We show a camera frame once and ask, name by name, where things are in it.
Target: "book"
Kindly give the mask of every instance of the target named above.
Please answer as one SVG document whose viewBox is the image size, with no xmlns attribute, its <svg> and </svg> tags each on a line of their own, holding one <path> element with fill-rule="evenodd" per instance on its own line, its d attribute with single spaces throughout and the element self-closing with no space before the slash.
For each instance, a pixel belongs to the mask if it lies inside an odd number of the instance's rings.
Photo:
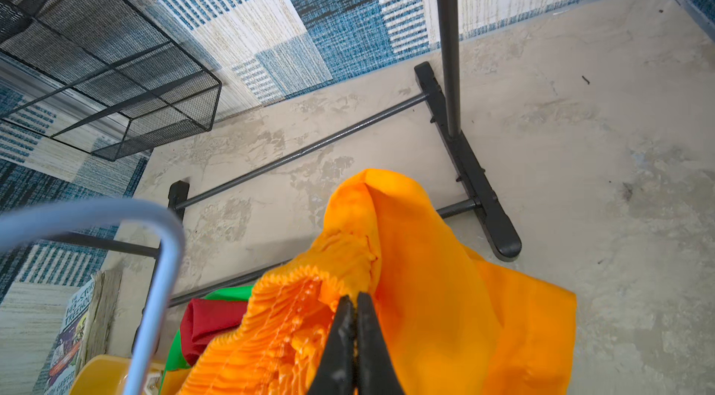
<svg viewBox="0 0 715 395">
<path fill-rule="evenodd" d="M 70 298 L 34 394 L 69 394 L 82 367 L 94 356 L 107 352 L 120 283 L 121 270 L 100 271 Z"/>
</svg>

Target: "yellow container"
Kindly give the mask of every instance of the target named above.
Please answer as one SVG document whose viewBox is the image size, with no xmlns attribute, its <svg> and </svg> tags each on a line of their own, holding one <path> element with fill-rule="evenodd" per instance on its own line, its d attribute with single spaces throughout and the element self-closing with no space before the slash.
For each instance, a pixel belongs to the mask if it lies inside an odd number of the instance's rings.
<svg viewBox="0 0 715 395">
<path fill-rule="evenodd" d="M 92 358 L 79 372 L 69 395 L 121 395 L 124 381 L 130 370 L 130 359 L 99 355 Z M 149 366 L 146 394 L 157 394 L 164 364 L 152 362 Z"/>
</svg>

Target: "black mesh basket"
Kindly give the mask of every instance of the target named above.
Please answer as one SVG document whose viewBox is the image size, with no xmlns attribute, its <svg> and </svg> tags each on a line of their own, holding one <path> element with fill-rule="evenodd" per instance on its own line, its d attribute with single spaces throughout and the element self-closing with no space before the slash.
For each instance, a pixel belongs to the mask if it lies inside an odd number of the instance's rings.
<svg viewBox="0 0 715 395">
<path fill-rule="evenodd" d="M 15 85 L 0 131 L 116 160 L 213 126 L 221 82 L 127 0 L 0 0 L 0 54 L 49 86 Z M 48 113 L 61 117 L 26 122 Z"/>
</svg>

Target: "green fabric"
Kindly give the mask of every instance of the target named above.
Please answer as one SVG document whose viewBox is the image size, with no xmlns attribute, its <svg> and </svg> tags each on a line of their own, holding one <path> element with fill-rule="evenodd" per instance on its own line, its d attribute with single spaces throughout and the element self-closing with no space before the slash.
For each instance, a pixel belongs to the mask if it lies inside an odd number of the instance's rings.
<svg viewBox="0 0 715 395">
<path fill-rule="evenodd" d="M 221 288 L 213 293 L 210 293 L 204 299 L 210 301 L 243 301 L 247 302 L 251 298 L 251 292 L 253 292 L 253 285 L 250 286 L 237 286 L 236 288 Z"/>
<path fill-rule="evenodd" d="M 209 293 L 204 299 L 210 301 L 248 301 L 253 291 L 253 285 L 238 286 L 237 288 L 221 288 L 215 292 Z M 190 369 L 191 366 L 186 362 L 181 349 L 181 330 L 177 331 L 172 346 L 169 349 L 169 355 L 166 357 L 166 372 L 172 370 Z"/>
<path fill-rule="evenodd" d="M 166 357 L 165 370 L 167 372 L 171 372 L 172 370 L 190 368 L 191 366 L 186 362 L 184 354 L 181 352 L 181 330 L 179 329 L 176 336 L 174 336 L 171 348 L 169 348 L 169 355 Z"/>
</svg>

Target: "concrete floor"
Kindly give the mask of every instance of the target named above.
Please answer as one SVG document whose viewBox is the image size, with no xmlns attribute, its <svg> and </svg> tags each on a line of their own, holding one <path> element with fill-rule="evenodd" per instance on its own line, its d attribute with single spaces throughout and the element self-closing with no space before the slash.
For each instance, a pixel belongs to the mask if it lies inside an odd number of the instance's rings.
<svg viewBox="0 0 715 395">
<path fill-rule="evenodd" d="M 402 62 L 156 149 L 136 197 L 166 204 L 417 94 Z M 504 264 L 575 292 L 572 394 L 715 394 L 715 45 L 673 0 L 597 0 L 462 43 L 463 130 L 523 240 Z M 364 168 L 464 199 L 425 104 L 190 207 L 176 291 L 291 258 Z M 496 261 L 476 218 L 448 220 Z M 118 239 L 156 246 L 134 225 Z M 124 266 L 110 353 L 128 356 L 152 261 Z M 165 355 L 181 310 L 169 313 Z"/>
</svg>

